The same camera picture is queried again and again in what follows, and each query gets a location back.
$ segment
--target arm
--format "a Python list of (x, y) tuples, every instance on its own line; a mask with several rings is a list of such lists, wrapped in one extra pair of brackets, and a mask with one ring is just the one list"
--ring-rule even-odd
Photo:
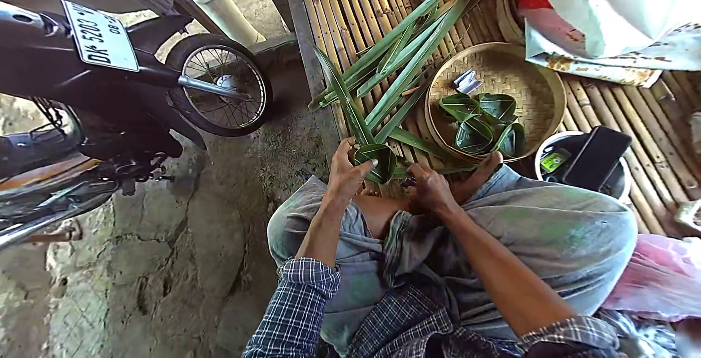
[(341, 233), (341, 218), (351, 198), (363, 183), (365, 175), (377, 166), (377, 159), (353, 166), (348, 161), (348, 151), (354, 143), (354, 138), (347, 138), (338, 145), (331, 160), (326, 194), (321, 201), (319, 212), (311, 220), (295, 258), (309, 257), (330, 267), (336, 265), (336, 246), (338, 235)]
[(319, 211), (295, 258), (280, 267), (277, 289), (243, 357), (314, 357), (326, 302), (341, 283), (335, 261), (341, 218), (365, 175), (377, 165), (373, 159), (353, 166), (348, 161), (352, 145), (353, 139), (344, 139), (334, 154)]
[(432, 209), (456, 236), (486, 291), (518, 336), (576, 316), (574, 310), (496, 238), (480, 228), (457, 204), (443, 176), (421, 165), (409, 172), (409, 192)]

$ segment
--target person's left hand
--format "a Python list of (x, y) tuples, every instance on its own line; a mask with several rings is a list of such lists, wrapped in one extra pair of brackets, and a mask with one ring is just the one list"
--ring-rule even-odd
[(351, 200), (357, 192), (363, 179), (377, 166), (377, 159), (371, 159), (358, 166), (353, 166), (348, 159), (348, 151), (355, 145), (355, 138), (341, 140), (338, 149), (331, 160), (327, 195), (335, 197), (344, 203)]

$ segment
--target plaid shirt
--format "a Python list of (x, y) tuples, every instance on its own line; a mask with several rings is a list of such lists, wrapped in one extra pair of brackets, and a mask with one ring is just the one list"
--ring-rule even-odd
[[(278, 273), (280, 283), (243, 357), (314, 357), (326, 302), (338, 291), (341, 272), (295, 258)], [(439, 345), (446, 358), (618, 357), (616, 332), (592, 317), (566, 319), (511, 344), (487, 340), (456, 326), (431, 296), (434, 287), (407, 282), (385, 294), (353, 336), (347, 356), (424, 357)]]

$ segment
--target shirt sleeve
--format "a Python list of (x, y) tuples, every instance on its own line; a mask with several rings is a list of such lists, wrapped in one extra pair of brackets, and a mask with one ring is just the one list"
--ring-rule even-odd
[(559, 355), (563, 357), (618, 357), (616, 330), (606, 322), (588, 316), (565, 319), (525, 334), (519, 339), (517, 347), (526, 356), (534, 357), (541, 356), (546, 350), (564, 352), (563, 344), (568, 346), (567, 351), (572, 352)]
[(242, 356), (314, 357), (326, 302), (341, 283), (338, 266), (293, 258), (277, 273), (277, 289)]

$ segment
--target person's right hand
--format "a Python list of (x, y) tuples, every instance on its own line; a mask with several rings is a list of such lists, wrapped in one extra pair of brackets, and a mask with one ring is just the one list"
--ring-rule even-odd
[(407, 172), (416, 179), (416, 185), (410, 186), (409, 200), (425, 211), (443, 216), (452, 211), (462, 211), (453, 198), (445, 177), (426, 166), (414, 164)]

